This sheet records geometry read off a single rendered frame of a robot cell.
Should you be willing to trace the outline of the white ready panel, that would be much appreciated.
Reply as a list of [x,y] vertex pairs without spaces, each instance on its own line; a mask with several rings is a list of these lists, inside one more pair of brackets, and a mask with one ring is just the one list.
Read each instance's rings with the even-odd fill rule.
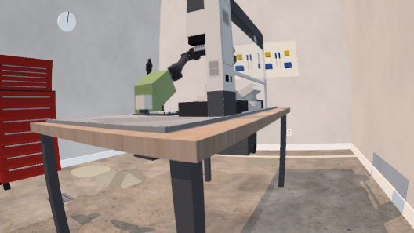
[[145,115],[148,113],[148,109],[152,109],[152,95],[139,95],[136,97],[136,110],[137,109],[146,109],[140,110],[139,114],[132,114],[132,115]]

